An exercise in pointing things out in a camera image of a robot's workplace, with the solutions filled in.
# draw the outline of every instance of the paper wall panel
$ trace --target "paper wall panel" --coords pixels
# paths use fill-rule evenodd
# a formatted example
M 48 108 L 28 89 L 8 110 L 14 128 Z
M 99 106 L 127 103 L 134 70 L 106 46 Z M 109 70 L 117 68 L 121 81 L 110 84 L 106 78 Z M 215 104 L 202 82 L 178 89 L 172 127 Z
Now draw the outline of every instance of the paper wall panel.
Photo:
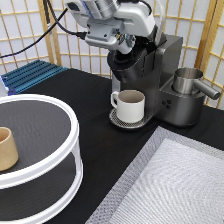
M 92 72 L 100 74 L 100 57 L 91 57 Z
M 1 55 L 6 55 L 6 54 L 12 53 L 9 41 L 0 41 L 0 52 L 1 52 Z M 13 60 L 14 60 L 13 57 L 3 58 L 4 62 L 9 62 L 9 61 L 13 61 Z
M 147 2 L 149 3 L 149 5 L 151 6 L 152 11 L 153 11 L 153 9 L 154 9 L 154 2 L 155 2 L 155 0 L 148 0 Z
M 15 12 L 26 12 L 26 4 L 24 0 L 13 0 Z
M 61 55 L 62 66 L 66 68 L 70 68 L 70 58 L 68 55 Z
M 224 60 L 222 60 L 220 63 L 215 82 L 218 83 L 219 85 L 224 84 Z
M 54 9 L 63 9 L 62 0 L 52 0 Z
M 40 57 L 48 55 L 45 39 L 42 39 L 36 46 L 37 46 L 37 51 L 38 51 L 38 54 Z
M 68 40 L 69 40 L 70 53 L 71 54 L 79 54 L 77 37 L 69 35 Z
M 194 19 L 205 20 L 210 0 L 197 0 Z
M 192 23 L 188 46 L 197 47 L 197 48 L 199 47 L 203 28 L 204 28 L 204 23 L 200 23 L 200 22 Z
M 28 11 L 39 11 L 37 0 L 26 0 Z
M 11 45 L 12 45 L 12 49 L 13 49 L 14 53 L 23 49 L 22 40 L 20 40 L 20 39 L 11 40 Z M 15 58 L 16 58 L 16 60 L 23 60 L 23 59 L 26 59 L 26 55 L 24 52 L 22 52 L 21 54 L 15 55 Z
M 42 35 L 44 33 L 40 13 L 30 13 L 30 20 L 34 35 Z
M 185 48 L 181 49 L 180 60 L 179 60 L 179 65 L 178 65 L 179 68 L 182 67 L 183 57 L 184 57 L 184 50 L 185 50 Z
M 156 25 L 160 26 L 160 17 L 156 16 L 154 19 L 155 19 Z
M 187 49 L 184 66 L 183 67 L 194 67 L 195 59 L 197 56 L 197 51 L 193 49 Z
M 187 36 L 189 32 L 190 22 L 186 20 L 180 20 L 179 26 L 177 30 L 177 36 L 183 37 L 183 45 L 186 45 L 187 42 Z
M 166 10 L 167 0 L 160 0 L 160 3 L 161 3 L 161 5 L 163 5 L 164 9 Z M 156 4 L 155 14 L 160 15 L 160 10 L 159 10 L 158 4 Z
M 14 15 L 7 15 L 3 16 L 3 19 L 5 21 L 5 26 L 7 28 L 7 32 L 9 35 L 9 38 L 16 38 L 20 37 L 19 29 L 16 23 L 16 18 Z
M 32 36 L 32 31 L 27 14 L 18 14 L 17 20 L 22 37 Z
M 56 15 L 57 18 L 60 16 L 60 14 L 61 14 L 61 12 L 55 11 L 55 15 Z M 61 24 L 63 27 L 65 27 L 65 19 L 64 19 L 64 17 L 61 18 L 61 20 L 60 20 L 60 24 Z M 58 33 L 64 33 L 64 34 L 65 34 L 65 31 L 62 30 L 59 26 L 56 26 L 56 29 L 57 29 L 57 32 L 58 32 Z
M 13 13 L 13 7 L 10 0 L 0 0 L 0 9 L 2 13 Z
M 166 19 L 165 33 L 169 35 L 175 35 L 176 24 L 177 24 L 176 19 Z
M 167 15 L 178 17 L 180 0 L 169 0 Z
M 209 62 L 208 62 L 207 71 L 205 73 L 205 76 L 207 78 L 213 80 L 218 61 L 219 61 L 219 59 L 217 57 L 211 55 Z
M 80 68 L 80 59 L 79 56 L 71 56 L 72 68 L 81 69 Z
M 212 52 L 220 55 L 224 44 L 224 27 L 219 27 Z
M 90 47 L 90 51 L 91 51 L 91 54 L 95 54 L 95 55 L 99 55 L 100 54 L 100 51 L 99 51 L 98 47 L 91 46 Z
M 1 39 L 8 39 L 5 28 L 4 28 L 4 24 L 2 21 L 2 17 L 0 17 L 0 40 Z
M 183 0 L 180 12 L 180 17 L 191 18 L 195 0 Z
M 23 39 L 25 47 L 32 44 L 34 42 L 33 38 L 24 38 Z M 37 52 L 35 47 L 31 47 L 28 50 L 26 50 L 27 57 L 30 58 L 37 58 Z
M 68 54 L 69 52 L 68 52 L 68 43 L 66 35 L 64 34 L 58 35 L 58 42 L 60 46 L 60 52 Z
M 76 21 L 73 18 L 71 13 L 66 13 L 66 24 L 67 24 L 67 29 L 72 31 L 72 32 L 77 32 L 76 30 Z

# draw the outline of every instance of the metal cup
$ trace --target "metal cup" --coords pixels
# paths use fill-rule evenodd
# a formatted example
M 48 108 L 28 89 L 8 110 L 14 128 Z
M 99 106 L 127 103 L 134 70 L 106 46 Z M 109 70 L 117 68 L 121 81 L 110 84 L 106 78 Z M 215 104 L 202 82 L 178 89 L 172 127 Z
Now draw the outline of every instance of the metal cup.
M 179 68 L 175 71 L 173 88 L 181 94 L 192 95 L 198 91 L 213 100 L 220 97 L 220 92 L 205 84 L 201 79 L 203 72 L 196 68 Z

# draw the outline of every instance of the cup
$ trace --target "cup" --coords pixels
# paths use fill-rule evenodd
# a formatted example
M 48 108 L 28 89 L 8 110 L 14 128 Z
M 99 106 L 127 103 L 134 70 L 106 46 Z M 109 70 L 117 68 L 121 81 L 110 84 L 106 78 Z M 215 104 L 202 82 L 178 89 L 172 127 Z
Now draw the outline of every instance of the cup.
M 0 171 L 12 167 L 18 158 L 19 155 L 11 130 L 0 127 Z
M 139 91 L 115 91 L 111 94 L 111 104 L 117 110 L 118 119 L 125 123 L 136 123 L 144 117 L 145 96 Z

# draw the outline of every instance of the black table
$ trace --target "black table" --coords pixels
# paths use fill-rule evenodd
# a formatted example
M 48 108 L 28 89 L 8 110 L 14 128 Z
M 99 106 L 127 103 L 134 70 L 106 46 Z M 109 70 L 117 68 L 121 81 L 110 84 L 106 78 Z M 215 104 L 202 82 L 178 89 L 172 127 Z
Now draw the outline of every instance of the black table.
M 49 224 L 85 223 L 158 126 L 224 150 L 224 111 L 206 106 L 191 128 L 157 120 L 137 132 L 115 128 L 109 121 L 111 86 L 109 79 L 70 69 L 23 92 L 66 102 L 80 124 L 83 182 L 73 201 Z

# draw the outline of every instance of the white mug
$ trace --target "white mug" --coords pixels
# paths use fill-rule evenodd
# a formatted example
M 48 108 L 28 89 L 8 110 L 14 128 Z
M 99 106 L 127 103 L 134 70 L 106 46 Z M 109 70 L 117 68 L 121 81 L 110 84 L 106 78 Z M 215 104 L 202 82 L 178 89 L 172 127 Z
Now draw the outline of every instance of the white mug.
M 117 117 L 125 123 L 135 123 L 144 117 L 145 96 L 136 90 L 124 90 L 111 94 L 111 104 L 117 109 Z

